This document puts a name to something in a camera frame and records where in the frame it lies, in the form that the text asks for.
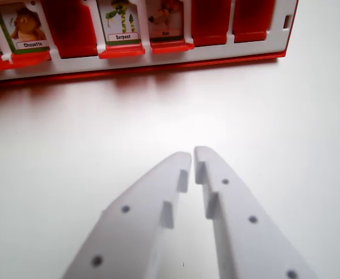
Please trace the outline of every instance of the rat illustration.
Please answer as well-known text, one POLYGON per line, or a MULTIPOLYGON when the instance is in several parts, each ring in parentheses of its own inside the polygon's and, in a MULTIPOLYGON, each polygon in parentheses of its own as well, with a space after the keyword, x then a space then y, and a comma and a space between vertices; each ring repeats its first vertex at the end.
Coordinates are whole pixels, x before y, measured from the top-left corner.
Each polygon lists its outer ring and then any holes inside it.
POLYGON ((10 37, 19 39, 20 42, 46 39, 44 32, 41 30, 41 22, 38 15, 27 8, 21 8, 17 11, 15 30, 10 37))
POLYGON ((182 3, 179 0, 162 0, 158 16, 149 16, 148 20, 154 25, 164 23, 168 26, 171 22, 171 15, 174 12, 179 12, 181 7, 182 3))

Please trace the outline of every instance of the hole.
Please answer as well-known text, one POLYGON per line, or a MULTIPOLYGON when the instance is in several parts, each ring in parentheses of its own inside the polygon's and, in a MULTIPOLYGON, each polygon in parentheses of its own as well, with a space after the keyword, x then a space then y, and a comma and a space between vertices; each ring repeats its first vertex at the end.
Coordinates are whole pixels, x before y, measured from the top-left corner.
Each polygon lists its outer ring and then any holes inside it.
POLYGON ((287 15, 285 18, 284 29, 289 29, 291 26, 292 15, 287 15))
POLYGON ((257 218, 256 218, 256 216, 254 216, 254 215, 250 216, 250 217, 249 217, 249 221, 250 221, 251 223, 253 223, 253 224, 256 224, 256 223, 257 223, 257 218))
POLYGON ((102 256, 96 255, 92 258, 91 264, 93 267, 98 267, 102 264, 102 256))
POLYGON ((298 274, 294 270, 289 270, 287 272, 287 277, 290 278, 290 279, 297 279, 297 278, 299 278, 298 274))
POLYGON ((130 209, 131 209, 131 208, 130 208, 128 205, 125 205, 125 206, 122 207, 122 212, 123 212, 123 213, 127 213, 127 212, 130 211, 130 209))

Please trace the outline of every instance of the gripper jaw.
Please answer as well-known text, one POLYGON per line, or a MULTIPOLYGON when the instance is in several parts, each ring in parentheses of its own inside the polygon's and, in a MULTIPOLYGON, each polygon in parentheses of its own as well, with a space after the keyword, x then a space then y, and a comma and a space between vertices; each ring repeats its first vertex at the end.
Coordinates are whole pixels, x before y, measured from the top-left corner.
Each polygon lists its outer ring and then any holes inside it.
POLYGON ((101 214, 63 279, 156 277, 162 228, 174 227, 191 155, 178 152, 147 172, 101 214))
POLYGON ((221 279, 316 279, 234 170, 212 149, 194 150, 196 183, 213 220, 221 279))

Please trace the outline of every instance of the white table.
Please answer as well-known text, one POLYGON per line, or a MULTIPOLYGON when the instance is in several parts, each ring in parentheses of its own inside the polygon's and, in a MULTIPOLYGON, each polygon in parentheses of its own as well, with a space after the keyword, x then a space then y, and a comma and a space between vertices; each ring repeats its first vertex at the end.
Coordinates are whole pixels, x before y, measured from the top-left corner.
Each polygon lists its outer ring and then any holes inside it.
MULTIPOLYGON (((276 62, 0 90, 0 279, 60 278, 112 200, 195 145, 340 278, 340 0, 302 0, 276 62)), ((202 197, 192 177, 159 278, 218 278, 202 197)))

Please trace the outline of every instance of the cartoon animal picture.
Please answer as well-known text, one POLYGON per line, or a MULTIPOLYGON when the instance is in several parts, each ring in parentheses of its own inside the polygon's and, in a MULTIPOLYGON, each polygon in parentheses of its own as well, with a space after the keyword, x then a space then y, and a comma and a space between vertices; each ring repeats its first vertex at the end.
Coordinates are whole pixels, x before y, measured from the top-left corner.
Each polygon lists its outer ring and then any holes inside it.
POLYGON ((149 16, 149 21, 154 25, 164 23, 168 26, 171 22, 171 15, 174 12, 179 12, 181 8, 181 2, 179 0, 162 0, 161 7, 158 10, 158 16, 149 16))
MULTIPOLYGON (((118 14, 121 16, 121 22, 122 22, 122 33, 127 32, 126 28, 126 11, 129 6, 130 2, 128 0, 112 0, 112 6, 115 8, 115 10, 111 11, 110 13, 107 13, 105 18, 108 20, 108 28, 110 28, 109 21, 113 21, 113 18, 118 14)), ((128 19, 131 24, 131 32, 135 32, 135 24, 134 24, 134 17, 132 14, 130 14, 130 17, 128 19)))
POLYGON ((15 30, 10 37, 15 40, 19 39, 20 42, 46 39, 44 32, 41 30, 38 15, 27 8, 21 8, 17 11, 15 30))

